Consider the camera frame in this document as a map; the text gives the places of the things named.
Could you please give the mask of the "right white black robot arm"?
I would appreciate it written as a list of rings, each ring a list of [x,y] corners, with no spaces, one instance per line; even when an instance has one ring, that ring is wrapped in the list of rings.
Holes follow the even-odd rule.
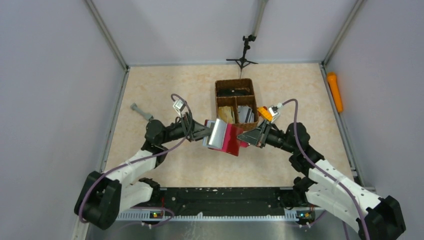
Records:
[[[400,203],[392,196],[381,197],[338,171],[310,144],[301,122],[286,131],[267,121],[237,136],[251,146],[267,145],[292,155],[289,162],[302,174],[293,189],[304,201],[321,207],[355,230],[362,240],[396,240],[406,231]]]

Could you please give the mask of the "red leather card holder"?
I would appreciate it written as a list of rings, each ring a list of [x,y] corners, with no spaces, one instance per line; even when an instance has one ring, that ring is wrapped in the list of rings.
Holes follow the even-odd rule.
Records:
[[[237,157],[240,148],[249,146],[247,142],[238,139],[238,135],[241,135],[244,130],[232,123],[217,118],[216,120],[205,120],[204,125],[212,129],[211,135],[202,139],[204,147]]]

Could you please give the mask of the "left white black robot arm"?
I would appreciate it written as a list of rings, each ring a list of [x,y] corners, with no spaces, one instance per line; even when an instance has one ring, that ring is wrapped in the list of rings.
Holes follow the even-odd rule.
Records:
[[[88,174],[74,207],[79,221],[108,229],[119,213],[151,199],[154,185],[136,179],[164,162],[170,152],[165,143],[178,140],[179,147],[185,140],[208,138],[213,131],[213,125],[195,121],[190,112],[177,117],[169,126],[151,119],[146,125],[145,142],[135,155],[106,172]]]

